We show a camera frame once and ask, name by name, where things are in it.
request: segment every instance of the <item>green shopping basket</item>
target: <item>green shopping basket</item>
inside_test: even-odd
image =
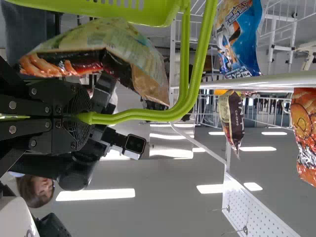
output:
[[[50,11],[88,15],[93,17],[123,17],[135,24],[169,26],[178,11],[184,11],[181,32],[180,88],[177,103],[166,111],[130,109],[114,115],[96,112],[76,115],[88,124],[117,124],[140,119],[169,122],[183,117],[195,104],[203,73],[205,57],[216,14],[217,0],[207,0],[203,15],[200,37],[197,44],[195,63],[189,86],[190,47],[190,0],[7,0],[11,3]]]

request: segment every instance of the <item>snack bag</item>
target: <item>snack bag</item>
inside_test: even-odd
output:
[[[297,172],[316,187],[316,88],[294,88],[291,118],[299,148]]]
[[[145,99],[169,105],[162,55],[121,18],[100,18],[58,35],[23,56],[15,68],[36,77],[105,71]]]
[[[224,0],[215,24],[220,71],[227,79],[261,75],[256,41],[261,0]]]
[[[242,99],[233,90],[221,95],[218,100],[219,114],[227,141],[239,159],[239,147],[245,134]]]

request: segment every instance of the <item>brown snack bag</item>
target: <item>brown snack bag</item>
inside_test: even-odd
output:
[[[218,100],[219,114],[227,141],[239,159],[239,147],[245,134],[242,99],[233,90],[221,95]]]

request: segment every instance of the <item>woman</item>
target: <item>woman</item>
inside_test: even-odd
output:
[[[16,177],[16,184],[19,194],[31,208],[44,206],[54,196],[55,185],[51,179],[26,174]]]

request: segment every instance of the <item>orange chip bag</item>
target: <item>orange chip bag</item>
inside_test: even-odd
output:
[[[297,171],[300,178],[316,187],[316,88],[295,88],[291,118],[299,148]]]

